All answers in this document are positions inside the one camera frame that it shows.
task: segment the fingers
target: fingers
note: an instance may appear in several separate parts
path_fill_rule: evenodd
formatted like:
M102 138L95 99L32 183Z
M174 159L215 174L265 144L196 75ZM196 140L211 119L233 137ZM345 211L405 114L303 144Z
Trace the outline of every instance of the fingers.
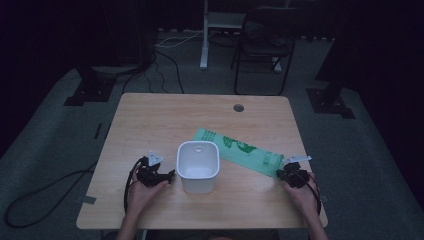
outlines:
M138 172L139 167L140 167L140 164L134 169L133 175L131 176L131 179L132 179L133 182L138 181L137 172Z
M153 189L155 192L160 192L162 189L164 189L168 185L169 185L168 181L163 180L162 182L158 183L158 185L154 186Z

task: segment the dark wall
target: dark wall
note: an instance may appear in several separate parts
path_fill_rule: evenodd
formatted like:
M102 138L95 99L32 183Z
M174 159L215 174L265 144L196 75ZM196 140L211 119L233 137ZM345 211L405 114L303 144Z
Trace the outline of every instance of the dark wall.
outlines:
M69 51L79 51L92 65L117 60L99 0L4 0L0 11L3 156L56 81L73 68Z
M424 208L423 12L419 1L355 1L317 78L360 94Z
M160 21L169 8L164 0L103 0L102 8L121 64L149 61L153 54Z

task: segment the person's right hand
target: person's right hand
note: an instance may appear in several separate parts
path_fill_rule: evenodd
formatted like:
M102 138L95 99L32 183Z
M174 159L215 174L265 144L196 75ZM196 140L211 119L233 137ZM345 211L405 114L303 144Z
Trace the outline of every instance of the person's right hand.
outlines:
M309 172L309 174L312 176L312 178L315 178L313 173ZM308 184L312 187L312 189L314 189L316 193L318 193L317 185L312 178L309 178ZM305 215L318 213L317 201L308 186L304 185L301 188L292 188L287 182L283 181L283 187L302 214Z
M137 179L137 171L139 167L140 166L137 167L132 175L132 184L129 189L127 209L127 214L136 214L138 217L142 214L142 211L145 210L147 205L156 198L162 189L169 185L168 181L164 180L152 188L146 187Z

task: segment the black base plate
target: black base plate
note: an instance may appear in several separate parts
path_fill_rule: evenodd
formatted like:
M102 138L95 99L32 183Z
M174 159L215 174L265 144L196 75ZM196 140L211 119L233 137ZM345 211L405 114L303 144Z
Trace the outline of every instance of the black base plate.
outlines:
M97 85L96 93L86 93L81 82L72 97L68 97L64 106L82 106L85 102L107 102L113 90L116 79L101 79Z
M329 106L321 98L324 89L307 88L306 92L315 113L340 114L343 118L355 119L352 109L346 107L340 96Z

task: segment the gray carpet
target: gray carpet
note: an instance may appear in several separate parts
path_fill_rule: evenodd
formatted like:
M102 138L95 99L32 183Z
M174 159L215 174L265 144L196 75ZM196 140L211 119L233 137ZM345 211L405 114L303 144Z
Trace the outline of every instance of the gray carpet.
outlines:
M234 71L229 66L234 48L222 46L231 44L231 40L215 36L213 41L216 43L210 44L206 71L199 69L201 41L198 38L172 48L157 48L178 63L185 93L233 94ZM283 92L291 102L306 152L313 157L311 166L329 219L326 231L331 239L424 239L423 211L358 94L347 89L341 93L356 116L354 120L316 114L312 110L305 89L327 85L314 79L330 47L331 43L326 41L299 41ZM157 54L156 63L158 65L153 64L145 76L137 75L129 81L125 91L181 93L173 62ZM96 69L118 73L127 68ZM259 71L253 66L241 70L240 89L258 95L275 92L282 74L262 73L262 70L257 74L256 70ZM18 196L70 172L86 169L98 159L128 77L118 78L109 102L85 103L82 107L63 106L79 84L77 72L72 70L58 79L0 161L2 215ZM83 177L62 204L39 224L13 229L1 222L0 239L100 239L100 231L76 227L81 207L79 197L85 194L90 178L90 175ZM76 179L77 176L73 176L61 181L19 204L11 220L25 224L42 217ZM281 239L307 238L305 229L282 229L280 235Z

